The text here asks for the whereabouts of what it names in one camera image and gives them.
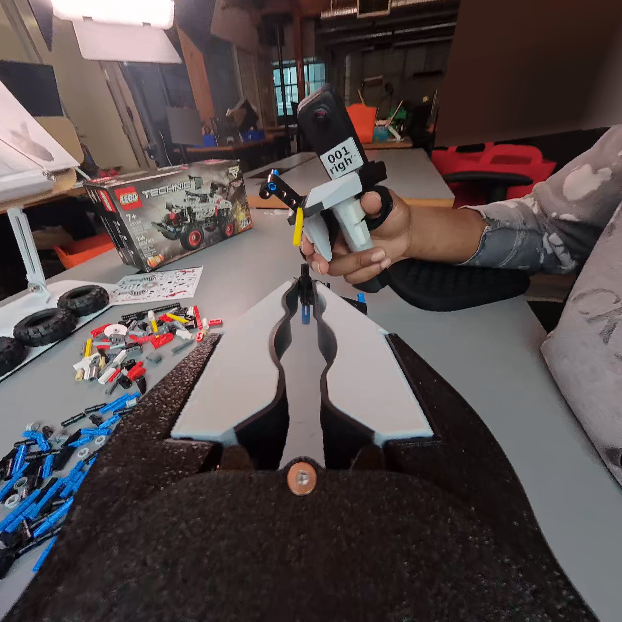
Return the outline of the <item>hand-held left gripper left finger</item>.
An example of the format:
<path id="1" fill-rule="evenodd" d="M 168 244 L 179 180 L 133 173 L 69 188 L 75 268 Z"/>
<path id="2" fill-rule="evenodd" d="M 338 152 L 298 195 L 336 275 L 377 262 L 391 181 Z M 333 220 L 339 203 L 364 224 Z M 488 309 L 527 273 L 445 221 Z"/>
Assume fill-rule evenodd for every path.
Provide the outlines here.
<path id="1" fill-rule="evenodd" d="M 268 407 L 277 395 L 280 362 L 272 355 L 274 332 L 289 315 L 284 297 L 288 279 L 225 329 L 170 437 L 215 443 L 239 443 L 236 430 Z"/>

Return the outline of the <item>black beam with yellow axle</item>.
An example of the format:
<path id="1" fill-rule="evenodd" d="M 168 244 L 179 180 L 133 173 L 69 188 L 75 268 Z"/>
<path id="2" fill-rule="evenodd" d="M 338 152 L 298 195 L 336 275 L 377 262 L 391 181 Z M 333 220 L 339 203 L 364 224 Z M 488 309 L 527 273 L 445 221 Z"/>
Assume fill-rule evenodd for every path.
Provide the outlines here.
<path id="1" fill-rule="evenodd" d="M 287 221 L 294 227 L 293 245 L 300 247 L 304 227 L 304 202 L 305 198 L 301 197 L 281 178 L 279 171 L 275 168 L 270 171 L 268 177 L 260 187 L 259 197 L 262 200 L 269 198 L 277 198 L 292 214 L 287 217 Z"/>

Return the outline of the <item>person's right forearm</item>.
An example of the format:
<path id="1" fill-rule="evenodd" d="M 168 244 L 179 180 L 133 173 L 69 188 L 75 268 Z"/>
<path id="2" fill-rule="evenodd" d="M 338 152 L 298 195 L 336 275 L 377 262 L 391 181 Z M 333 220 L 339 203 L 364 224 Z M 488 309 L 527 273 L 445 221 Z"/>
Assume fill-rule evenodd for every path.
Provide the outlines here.
<path id="1" fill-rule="evenodd" d="M 475 251 L 456 265 L 568 274 L 621 268 L 621 125 L 523 198 L 459 212 L 478 214 Z"/>

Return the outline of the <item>grey desk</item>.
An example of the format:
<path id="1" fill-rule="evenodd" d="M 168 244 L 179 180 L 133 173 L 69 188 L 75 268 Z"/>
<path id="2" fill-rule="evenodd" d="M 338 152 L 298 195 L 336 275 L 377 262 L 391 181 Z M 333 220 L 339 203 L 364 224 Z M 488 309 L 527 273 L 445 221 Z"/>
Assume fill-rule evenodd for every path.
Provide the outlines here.
<path id="1" fill-rule="evenodd" d="M 300 274 L 284 213 L 252 210 L 253 228 L 169 266 L 203 266 L 194 300 L 224 331 Z M 621 488 L 572 416 L 540 355 L 546 332 L 523 297 L 452 313 L 409 306 L 392 290 L 366 295 L 370 319 L 396 333 L 466 399 L 509 458 L 565 573 L 600 621 L 621 620 Z M 26 424 L 60 423 L 105 399 L 76 383 L 83 327 L 1 383 L 1 457 Z M 292 325 L 283 366 L 292 428 L 282 465 L 322 458 L 318 396 L 324 359 L 315 320 Z"/>

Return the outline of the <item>orange storage bin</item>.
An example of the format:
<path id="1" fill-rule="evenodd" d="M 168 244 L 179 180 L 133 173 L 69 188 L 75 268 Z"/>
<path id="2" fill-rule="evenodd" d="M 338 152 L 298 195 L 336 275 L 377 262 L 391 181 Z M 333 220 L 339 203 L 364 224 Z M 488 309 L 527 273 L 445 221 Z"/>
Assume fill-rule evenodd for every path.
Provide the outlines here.
<path id="1" fill-rule="evenodd" d="M 362 144 L 369 144 L 373 141 L 374 129 L 376 126 L 377 107 L 360 104 L 360 121 L 357 126 L 357 133 Z"/>

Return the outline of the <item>grey table with wooden edge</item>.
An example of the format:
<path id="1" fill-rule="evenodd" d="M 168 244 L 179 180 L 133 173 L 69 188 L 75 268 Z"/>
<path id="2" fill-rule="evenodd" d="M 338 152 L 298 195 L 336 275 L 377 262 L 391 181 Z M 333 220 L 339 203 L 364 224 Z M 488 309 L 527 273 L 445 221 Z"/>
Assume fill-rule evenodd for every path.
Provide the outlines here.
<path id="1" fill-rule="evenodd" d="M 454 194 L 445 183 L 427 154 L 421 149 L 380 149 L 366 151 L 369 160 L 385 163 L 388 187 L 411 206 L 454 206 Z M 312 188 L 329 180 L 329 176 L 312 152 L 294 154 L 270 165 L 245 173 L 245 189 L 251 208 L 286 209 L 277 198 L 262 200 L 259 197 L 261 185 L 268 173 L 277 169 L 290 187 L 298 194 L 306 195 Z"/>

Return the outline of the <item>paned window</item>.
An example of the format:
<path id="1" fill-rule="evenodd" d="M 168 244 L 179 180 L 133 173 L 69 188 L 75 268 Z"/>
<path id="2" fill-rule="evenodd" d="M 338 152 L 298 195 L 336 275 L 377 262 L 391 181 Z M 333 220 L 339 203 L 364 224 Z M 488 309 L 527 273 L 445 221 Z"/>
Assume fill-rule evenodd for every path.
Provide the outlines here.
<path id="1" fill-rule="evenodd" d="M 294 60 L 284 60 L 283 68 L 272 61 L 272 81 L 277 118 L 292 117 L 292 104 L 299 102 L 297 68 Z M 325 64 L 317 58 L 305 58 L 303 64 L 305 95 L 313 93 L 325 84 Z"/>

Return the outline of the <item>pile of mixed coloured bricks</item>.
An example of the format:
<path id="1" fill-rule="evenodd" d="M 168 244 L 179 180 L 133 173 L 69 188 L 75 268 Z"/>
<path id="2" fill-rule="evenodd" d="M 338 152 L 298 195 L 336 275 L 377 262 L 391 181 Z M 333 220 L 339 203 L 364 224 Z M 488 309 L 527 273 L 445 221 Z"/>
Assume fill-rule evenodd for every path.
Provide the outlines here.
<path id="1" fill-rule="evenodd" d="M 201 316 L 197 305 L 170 304 L 123 315 L 89 332 L 74 380 L 102 386 L 107 396 L 121 389 L 144 394 L 149 370 L 165 353 L 179 355 L 223 327 L 221 317 Z"/>

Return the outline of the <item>printed sticker sheet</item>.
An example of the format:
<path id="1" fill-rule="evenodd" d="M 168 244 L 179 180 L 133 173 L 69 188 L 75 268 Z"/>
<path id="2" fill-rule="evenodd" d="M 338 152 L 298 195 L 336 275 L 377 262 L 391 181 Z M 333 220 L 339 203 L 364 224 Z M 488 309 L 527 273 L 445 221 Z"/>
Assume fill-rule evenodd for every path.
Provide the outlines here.
<path id="1" fill-rule="evenodd" d="M 176 302 L 195 295 L 203 267 L 125 276 L 109 295 L 109 304 L 128 305 Z"/>

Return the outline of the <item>red felt bag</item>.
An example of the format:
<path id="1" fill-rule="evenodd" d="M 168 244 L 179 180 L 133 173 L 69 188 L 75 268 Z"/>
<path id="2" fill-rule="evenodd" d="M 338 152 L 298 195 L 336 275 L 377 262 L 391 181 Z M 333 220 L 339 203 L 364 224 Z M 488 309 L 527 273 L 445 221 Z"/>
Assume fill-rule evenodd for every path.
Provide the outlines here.
<path id="1" fill-rule="evenodd" d="M 457 147 L 449 147 L 446 150 L 434 149 L 432 152 L 432 164 L 442 177 L 447 175 L 479 172 L 481 158 L 489 151 L 494 143 L 479 144 L 476 151 L 459 151 Z M 485 191 L 479 183 L 472 182 L 447 182 L 455 195 L 456 202 L 465 205 L 474 205 L 478 200 L 485 197 Z"/>
<path id="2" fill-rule="evenodd" d="M 557 163 L 546 159 L 542 152 L 532 145 L 486 143 L 478 165 L 484 172 L 504 175 L 520 175 L 531 179 L 523 185 L 513 184 L 507 189 L 494 191 L 494 200 L 521 198 L 532 192 L 533 186 L 549 178 Z"/>

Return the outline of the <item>toy truck set box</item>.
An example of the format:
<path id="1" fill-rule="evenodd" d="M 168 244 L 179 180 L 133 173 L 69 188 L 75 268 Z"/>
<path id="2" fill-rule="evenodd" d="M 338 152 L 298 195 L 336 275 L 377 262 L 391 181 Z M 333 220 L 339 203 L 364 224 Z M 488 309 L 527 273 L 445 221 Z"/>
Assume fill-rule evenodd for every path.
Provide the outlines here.
<path id="1" fill-rule="evenodd" d="M 152 272 L 253 226 L 239 160 L 210 159 L 85 180 L 127 265 Z"/>

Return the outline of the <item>black office chair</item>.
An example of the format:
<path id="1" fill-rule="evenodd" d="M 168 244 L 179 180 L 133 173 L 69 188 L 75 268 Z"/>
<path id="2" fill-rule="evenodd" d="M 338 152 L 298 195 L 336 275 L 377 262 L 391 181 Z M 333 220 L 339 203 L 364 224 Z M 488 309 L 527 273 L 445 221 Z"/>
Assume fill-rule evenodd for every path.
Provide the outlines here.
<path id="1" fill-rule="evenodd" d="M 442 178 L 448 186 L 456 186 L 454 208 L 504 201 L 509 189 L 533 184 L 533 179 L 525 175 L 477 170 L 454 172 Z"/>

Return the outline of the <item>black rubber toy tyre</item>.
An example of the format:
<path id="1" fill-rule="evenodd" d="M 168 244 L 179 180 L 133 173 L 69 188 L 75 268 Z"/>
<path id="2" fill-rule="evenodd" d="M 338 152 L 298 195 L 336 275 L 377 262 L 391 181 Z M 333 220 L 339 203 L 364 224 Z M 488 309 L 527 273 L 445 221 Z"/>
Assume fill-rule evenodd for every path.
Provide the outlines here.
<path id="1" fill-rule="evenodd" d="M 0 342 L 0 375 L 4 377 L 24 362 L 27 356 L 27 348 L 23 343 L 12 337 L 0 337 Z"/>
<path id="2" fill-rule="evenodd" d="M 76 317 L 85 317 L 103 310 L 109 305 L 109 292 L 99 285 L 82 285 L 62 294 L 57 307 Z"/>
<path id="3" fill-rule="evenodd" d="M 48 308 L 35 312 L 18 322 L 13 329 L 16 340 L 29 347 L 57 343 L 72 334 L 77 317 L 63 308 Z"/>

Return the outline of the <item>orange plastic crate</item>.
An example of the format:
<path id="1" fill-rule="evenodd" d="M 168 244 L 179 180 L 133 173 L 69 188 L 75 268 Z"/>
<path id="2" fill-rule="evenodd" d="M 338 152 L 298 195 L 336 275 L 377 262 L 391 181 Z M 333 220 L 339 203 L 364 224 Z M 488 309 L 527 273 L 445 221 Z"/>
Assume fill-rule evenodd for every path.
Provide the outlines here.
<path id="1" fill-rule="evenodd" d="M 52 248 L 65 269 L 74 268 L 102 253 L 116 249 L 107 233 L 71 241 L 64 246 L 54 245 Z"/>

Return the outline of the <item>pile of blue black pins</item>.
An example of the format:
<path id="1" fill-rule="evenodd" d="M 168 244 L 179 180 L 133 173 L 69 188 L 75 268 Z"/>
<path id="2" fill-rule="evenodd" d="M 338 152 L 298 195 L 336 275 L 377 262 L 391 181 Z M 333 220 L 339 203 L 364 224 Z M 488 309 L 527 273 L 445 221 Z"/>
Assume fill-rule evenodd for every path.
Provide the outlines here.
<path id="1" fill-rule="evenodd" d="M 140 398 L 125 393 L 56 426 L 26 426 L 1 459 L 1 580 L 32 551 L 39 571 L 99 451 Z"/>

